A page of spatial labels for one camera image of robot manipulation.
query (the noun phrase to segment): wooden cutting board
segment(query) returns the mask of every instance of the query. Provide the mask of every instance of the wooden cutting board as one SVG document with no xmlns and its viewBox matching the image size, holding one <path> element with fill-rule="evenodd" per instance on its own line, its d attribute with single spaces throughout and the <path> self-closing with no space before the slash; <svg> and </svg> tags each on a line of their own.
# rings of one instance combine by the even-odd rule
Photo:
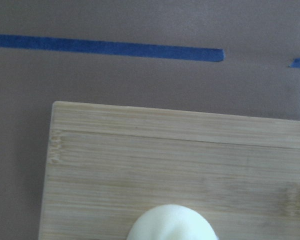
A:
<svg viewBox="0 0 300 240">
<path fill-rule="evenodd" d="M 162 204 L 221 240 L 300 240 L 300 121 L 54 103 L 40 240 L 124 240 Z"/>
</svg>

